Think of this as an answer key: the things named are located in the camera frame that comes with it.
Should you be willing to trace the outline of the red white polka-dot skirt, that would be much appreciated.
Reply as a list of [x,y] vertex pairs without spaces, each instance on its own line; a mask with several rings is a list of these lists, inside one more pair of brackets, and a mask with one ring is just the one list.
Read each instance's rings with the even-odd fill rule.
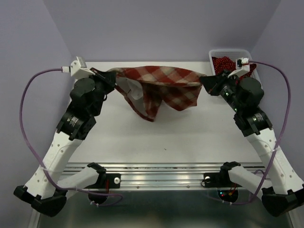
[[[212,62],[215,70],[215,74],[221,73],[223,70],[228,71],[234,71],[236,70],[236,63],[235,61],[232,61],[227,56],[224,57],[212,57]],[[240,77],[240,79],[243,79],[245,77],[251,77],[253,71],[256,69],[256,64],[250,64],[250,72]]]

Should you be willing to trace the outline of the red beige plaid skirt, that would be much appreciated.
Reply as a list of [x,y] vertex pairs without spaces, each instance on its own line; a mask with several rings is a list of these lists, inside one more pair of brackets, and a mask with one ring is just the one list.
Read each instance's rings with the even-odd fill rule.
[[142,119],[153,122],[164,102],[176,111],[197,106],[202,88],[192,70],[171,66],[116,67],[115,89]]

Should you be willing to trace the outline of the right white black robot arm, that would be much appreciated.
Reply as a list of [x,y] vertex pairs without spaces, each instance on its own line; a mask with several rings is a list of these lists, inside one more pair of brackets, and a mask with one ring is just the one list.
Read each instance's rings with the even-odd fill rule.
[[204,173],[201,185],[205,188],[241,186],[259,198],[274,217],[302,206],[304,182],[277,145],[272,124],[258,106],[264,96],[260,82],[251,77],[230,76],[228,71],[202,76],[200,82],[209,95],[221,96],[235,112],[236,126],[255,149],[268,177],[264,180],[233,161],[224,163],[219,172]]

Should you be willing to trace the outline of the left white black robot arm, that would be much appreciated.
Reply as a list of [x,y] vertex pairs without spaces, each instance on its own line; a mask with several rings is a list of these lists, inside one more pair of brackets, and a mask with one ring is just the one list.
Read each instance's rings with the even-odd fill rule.
[[70,92],[71,102],[56,127],[44,158],[30,144],[23,118],[19,119],[24,140],[38,160],[39,167],[27,183],[15,188],[14,195],[37,212],[54,217],[68,198],[77,192],[96,197],[97,200],[92,201],[96,205],[104,203],[110,196],[106,169],[95,162],[73,176],[63,180],[59,178],[70,157],[95,125],[95,117],[100,114],[103,102],[114,91],[115,78],[115,72],[102,72],[95,68],[83,70]]

